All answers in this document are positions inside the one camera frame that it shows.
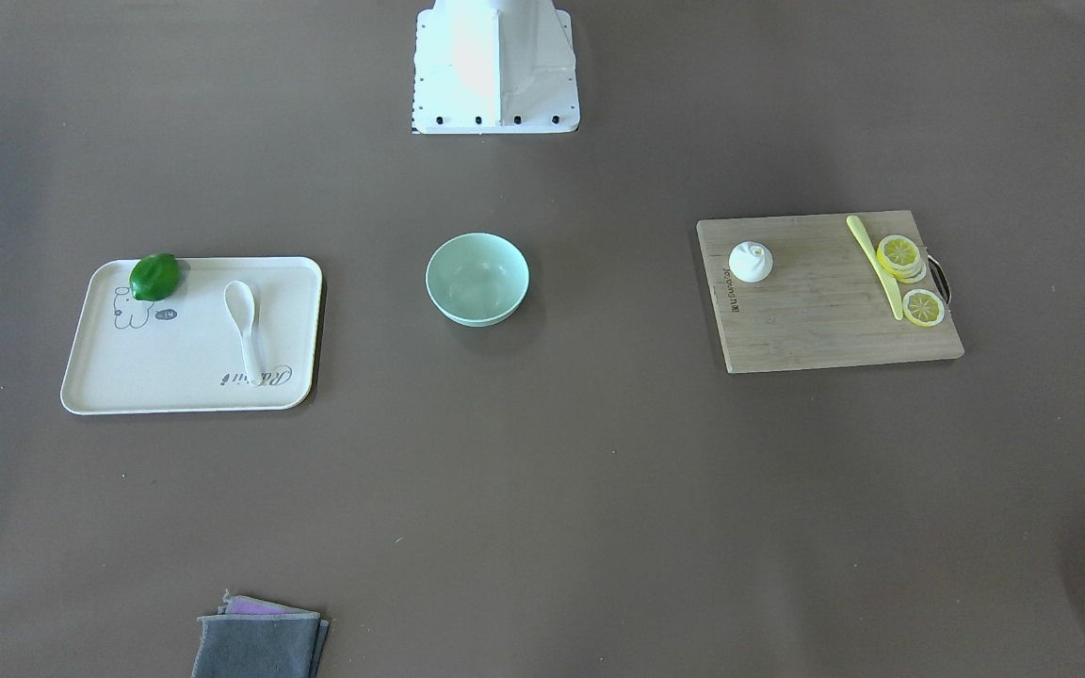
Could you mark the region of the yellow plastic knife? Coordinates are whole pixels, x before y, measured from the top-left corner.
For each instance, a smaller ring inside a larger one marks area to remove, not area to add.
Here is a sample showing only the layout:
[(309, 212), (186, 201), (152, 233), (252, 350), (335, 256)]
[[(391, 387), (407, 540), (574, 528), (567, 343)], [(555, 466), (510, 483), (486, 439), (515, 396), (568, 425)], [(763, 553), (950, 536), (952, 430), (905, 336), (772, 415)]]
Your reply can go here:
[(883, 292), (885, 292), (893, 318), (898, 321), (904, 320), (899, 284), (896, 282), (895, 276), (880, 265), (877, 257), (877, 248), (875, 248), (873, 240), (871, 240), (869, 232), (866, 230), (865, 223), (861, 222), (861, 219), (857, 215), (847, 215), (847, 223), (848, 231), (855, 236), (856, 243), (860, 245), (865, 257), (875, 271), (875, 276), (877, 276), (878, 282), (882, 285)]

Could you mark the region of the white steamed bun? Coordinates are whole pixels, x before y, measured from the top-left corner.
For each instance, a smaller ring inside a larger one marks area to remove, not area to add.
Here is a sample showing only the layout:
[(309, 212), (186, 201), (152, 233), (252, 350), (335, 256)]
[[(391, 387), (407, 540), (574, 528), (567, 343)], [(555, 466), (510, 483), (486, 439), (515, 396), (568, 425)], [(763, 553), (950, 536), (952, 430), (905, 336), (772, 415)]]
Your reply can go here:
[(774, 267), (771, 250), (765, 244), (745, 241), (735, 245), (728, 256), (729, 273), (743, 283), (760, 283), (770, 276)]

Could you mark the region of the green lime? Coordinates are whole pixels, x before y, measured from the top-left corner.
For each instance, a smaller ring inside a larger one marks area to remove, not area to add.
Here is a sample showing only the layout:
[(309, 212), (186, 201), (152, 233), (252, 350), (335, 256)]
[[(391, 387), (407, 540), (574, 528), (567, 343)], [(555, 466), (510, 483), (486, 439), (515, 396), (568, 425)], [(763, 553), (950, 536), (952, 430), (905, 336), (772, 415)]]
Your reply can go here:
[(129, 276), (129, 289), (135, 300), (163, 300), (173, 295), (182, 280), (178, 259), (171, 253), (159, 252), (138, 259)]

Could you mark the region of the white rabbit tray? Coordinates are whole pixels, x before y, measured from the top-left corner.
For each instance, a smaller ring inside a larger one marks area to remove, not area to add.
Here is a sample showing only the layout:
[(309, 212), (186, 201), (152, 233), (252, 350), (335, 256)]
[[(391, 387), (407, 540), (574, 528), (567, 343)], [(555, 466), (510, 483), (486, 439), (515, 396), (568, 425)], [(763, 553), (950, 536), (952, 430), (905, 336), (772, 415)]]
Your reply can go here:
[[(132, 259), (90, 276), (60, 400), (78, 415), (284, 411), (312, 389), (324, 278), (311, 258), (181, 259), (163, 300), (135, 300)], [(240, 280), (257, 304), (263, 382), (248, 384), (224, 287)]]

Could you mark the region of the white ceramic spoon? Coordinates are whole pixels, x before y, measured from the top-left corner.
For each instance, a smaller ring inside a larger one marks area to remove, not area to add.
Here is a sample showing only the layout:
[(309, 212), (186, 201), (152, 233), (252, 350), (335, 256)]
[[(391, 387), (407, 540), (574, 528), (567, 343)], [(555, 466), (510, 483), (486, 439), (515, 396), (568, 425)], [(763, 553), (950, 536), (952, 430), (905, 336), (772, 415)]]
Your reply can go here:
[(245, 282), (233, 280), (224, 287), (225, 309), (237, 327), (238, 346), (248, 384), (259, 386), (263, 382), (261, 364), (257, 350), (257, 300), (252, 287)]

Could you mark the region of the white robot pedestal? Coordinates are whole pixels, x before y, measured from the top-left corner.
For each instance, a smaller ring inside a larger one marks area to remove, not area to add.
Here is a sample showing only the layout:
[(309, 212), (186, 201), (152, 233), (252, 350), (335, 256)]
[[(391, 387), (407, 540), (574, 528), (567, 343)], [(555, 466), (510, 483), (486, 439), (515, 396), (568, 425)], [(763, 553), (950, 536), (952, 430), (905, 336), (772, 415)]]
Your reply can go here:
[(411, 132), (580, 127), (573, 22), (551, 1), (436, 1), (416, 16)]

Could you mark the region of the bamboo cutting board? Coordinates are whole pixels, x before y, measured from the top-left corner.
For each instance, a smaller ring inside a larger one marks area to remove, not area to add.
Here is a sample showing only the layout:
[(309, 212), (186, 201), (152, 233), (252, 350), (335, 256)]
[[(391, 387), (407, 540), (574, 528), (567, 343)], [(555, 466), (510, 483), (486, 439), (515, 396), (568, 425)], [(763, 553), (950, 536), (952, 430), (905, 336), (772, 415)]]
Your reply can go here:
[[(703, 219), (697, 223), (709, 296), (728, 373), (955, 360), (950, 318), (921, 328), (893, 317), (844, 214)], [(773, 271), (741, 282), (729, 253), (745, 241), (771, 250)]]

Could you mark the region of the lemon slice stack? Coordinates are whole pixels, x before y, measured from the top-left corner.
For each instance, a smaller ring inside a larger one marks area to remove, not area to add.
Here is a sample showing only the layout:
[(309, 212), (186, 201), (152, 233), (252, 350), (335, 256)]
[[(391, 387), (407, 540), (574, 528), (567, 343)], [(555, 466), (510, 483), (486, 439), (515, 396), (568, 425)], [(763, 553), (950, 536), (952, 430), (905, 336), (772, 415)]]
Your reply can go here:
[(877, 245), (879, 266), (895, 278), (896, 283), (922, 282), (927, 274), (926, 259), (912, 239), (899, 234), (883, 236)]

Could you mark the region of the single lemon slice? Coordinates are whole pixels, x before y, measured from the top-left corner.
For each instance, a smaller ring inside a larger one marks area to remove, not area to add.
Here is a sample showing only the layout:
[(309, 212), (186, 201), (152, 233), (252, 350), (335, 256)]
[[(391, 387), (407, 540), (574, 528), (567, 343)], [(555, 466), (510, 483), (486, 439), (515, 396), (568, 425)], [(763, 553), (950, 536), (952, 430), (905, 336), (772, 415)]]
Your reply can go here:
[(901, 312), (916, 327), (939, 327), (946, 320), (947, 305), (930, 289), (914, 287), (901, 298)]

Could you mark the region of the grey folded cloth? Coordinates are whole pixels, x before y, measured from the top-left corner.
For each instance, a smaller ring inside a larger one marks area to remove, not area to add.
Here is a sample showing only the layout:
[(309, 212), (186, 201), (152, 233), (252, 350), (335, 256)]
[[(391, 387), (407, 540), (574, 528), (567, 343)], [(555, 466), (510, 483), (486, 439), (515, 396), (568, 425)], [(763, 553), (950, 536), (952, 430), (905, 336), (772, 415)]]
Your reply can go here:
[(318, 612), (225, 592), (202, 615), (193, 677), (316, 677), (331, 622)]

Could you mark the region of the mint green bowl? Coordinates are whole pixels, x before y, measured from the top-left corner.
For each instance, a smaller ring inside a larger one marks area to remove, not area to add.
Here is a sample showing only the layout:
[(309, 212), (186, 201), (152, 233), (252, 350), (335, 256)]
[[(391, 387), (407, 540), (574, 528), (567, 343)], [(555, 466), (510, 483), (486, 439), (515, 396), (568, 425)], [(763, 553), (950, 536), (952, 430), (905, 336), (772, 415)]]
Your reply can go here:
[(462, 327), (493, 327), (525, 300), (529, 265), (505, 236), (461, 234), (431, 255), (425, 284), (430, 300), (448, 320)]

